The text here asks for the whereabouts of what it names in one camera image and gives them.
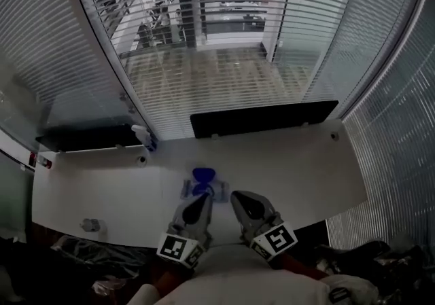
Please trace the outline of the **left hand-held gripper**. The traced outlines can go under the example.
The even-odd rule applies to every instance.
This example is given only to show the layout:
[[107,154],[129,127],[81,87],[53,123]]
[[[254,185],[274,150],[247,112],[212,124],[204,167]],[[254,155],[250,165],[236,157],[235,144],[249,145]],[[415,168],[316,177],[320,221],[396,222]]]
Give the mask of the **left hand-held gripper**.
[[204,193],[183,201],[175,210],[167,232],[160,236],[157,255],[174,264],[195,268],[211,244],[213,199]]

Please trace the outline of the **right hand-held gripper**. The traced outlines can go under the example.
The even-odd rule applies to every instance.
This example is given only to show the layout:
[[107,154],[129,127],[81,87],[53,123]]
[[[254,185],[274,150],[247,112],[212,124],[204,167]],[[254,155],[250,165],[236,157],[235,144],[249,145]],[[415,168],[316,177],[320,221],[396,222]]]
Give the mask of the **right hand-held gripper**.
[[266,261],[271,261],[298,242],[290,224],[275,213],[265,196],[234,191],[230,203],[241,227],[241,238]]

